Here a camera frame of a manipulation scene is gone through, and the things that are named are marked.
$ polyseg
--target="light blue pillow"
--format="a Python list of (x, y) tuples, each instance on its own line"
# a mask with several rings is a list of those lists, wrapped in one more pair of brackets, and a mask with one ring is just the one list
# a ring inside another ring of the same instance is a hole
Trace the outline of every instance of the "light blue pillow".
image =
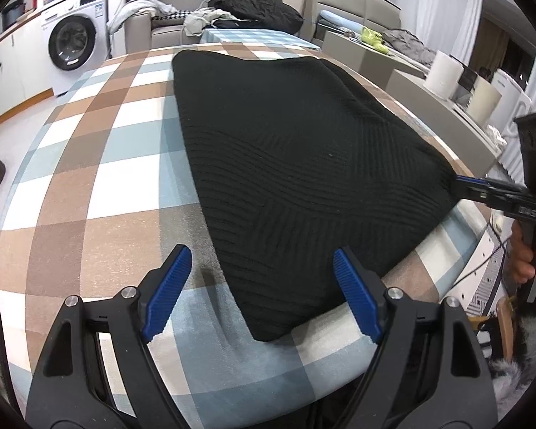
[(319, 15), (324, 18), (326, 21), (331, 22), (334, 25), (345, 27), (350, 31), (354, 31), (356, 34), (361, 34), (363, 30), (363, 25), (355, 21), (350, 21), (349, 19), (342, 18), (340, 15), (333, 13), (324, 9), (319, 13)]

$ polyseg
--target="yellow object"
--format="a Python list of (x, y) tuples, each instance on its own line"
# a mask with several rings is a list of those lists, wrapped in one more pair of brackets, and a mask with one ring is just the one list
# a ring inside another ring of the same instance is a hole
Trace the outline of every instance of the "yellow object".
[(383, 53), (384, 55), (389, 55), (389, 48), (387, 48), (383, 43), (374, 43), (373, 48), (375, 48), (379, 53)]
[(383, 45), (383, 36), (379, 32), (372, 31), (370, 28), (363, 26), (361, 30), (361, 41), (371, 45), (379, 53), (383, 53), (384, 55), (389, 54), (389, 49)]
[(370, 28), (363, 26), (361, 41), (373, 46), (376, 43), (383, 43), (383, 36), (379, 32), (372, 31)]
[(478, 325), (481, 322), (487, 321), (488, 316), (469, 316), (470, 325), (473, 327), (474, 331), (478, 331)]

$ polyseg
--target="blue and white checkered cloth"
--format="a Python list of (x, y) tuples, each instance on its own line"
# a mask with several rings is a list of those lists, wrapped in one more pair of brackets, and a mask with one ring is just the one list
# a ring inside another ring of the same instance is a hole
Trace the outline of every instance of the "blue and white checkered cloth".
[[(252, 60), (325, 58), (263, 42), (161, 48), (108, 60), (60, 97), (20, 166), (0, 221), (0, 309), (22, 400), (65, 296), (111, 297), (160, 266), (177, 243), (193, 251), (193, 272), (149, 349), (192, 429), (275, 418), (369, 366), (376, 346), (347, 304), (273, 342), (250, 335), (216, 258), (184, 148), (172, 70), (183, 49)], [(353, 75), (403, 117), (393, 99)], [(418, 119), (415, 128), (443, 149)], [(474, 203), (461, 201), (384, 282), (438, 301), (469, 261), (485, 223)], [(100, 339), (117, 408), (132, 414), (111, 340)]]
[(285, 32), (269, 29), (205, 29), (202, 38), (200, 39), (201, 43), (214, 43), (219, 41), (277, 43), (320, 51), (318, 45), (314, 45), (309, 41), (299, 39), (298, 37)]

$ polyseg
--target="blue gripper pad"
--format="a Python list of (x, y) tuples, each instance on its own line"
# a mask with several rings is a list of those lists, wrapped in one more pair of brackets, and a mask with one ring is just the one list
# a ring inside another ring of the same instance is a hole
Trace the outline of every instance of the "blue gripper pad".
[(192, 267), (193, 255), (185, 246), (147, 303), (147, 316), (141, 330), (145, 343), (149, 343), (153, 337), (163, 332)]
[(342, 249), (334, 253), (334, 274), (356, 318), (359, 330), (369, 336), (374, 343), (378, 343), (383, 330), (378, 320), (377, 303)]

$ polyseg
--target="finger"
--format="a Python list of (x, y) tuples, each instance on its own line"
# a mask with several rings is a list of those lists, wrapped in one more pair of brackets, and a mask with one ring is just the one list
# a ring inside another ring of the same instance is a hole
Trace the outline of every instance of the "finger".
[(528, 279), (532, 279), (536, 273), (532, 265), (523, 262), (522, 260), (513, 260), (512, 269), (515, 277), (520, 280), (523, 279), (523, 282), (526, 282)]
[(532, 249), (525, 245), (522, 240), (513, 240), (510, 244), (512, 247), (511, 256), (516, 260), (522, 260), (530, 263), (534, 259), (534, 252)]
[(512, 235), (510, 236), (510, 240), (522, 241), (522, 227), (520, 227), (520, 223), (518, 221), (514, 221), (512, 223)]

